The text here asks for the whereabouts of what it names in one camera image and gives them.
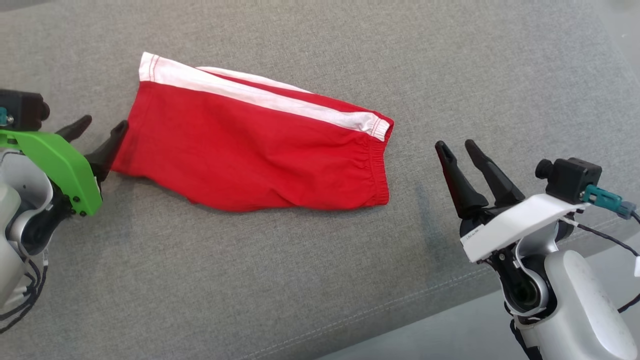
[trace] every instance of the green plastic part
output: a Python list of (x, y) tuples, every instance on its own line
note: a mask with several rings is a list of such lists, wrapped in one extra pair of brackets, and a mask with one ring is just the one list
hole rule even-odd
[(94, 215), (102, 205), (89, 162), (60, 135), (0, 129), (0, 147), (21, 150), (69, 196), (76, 213)]

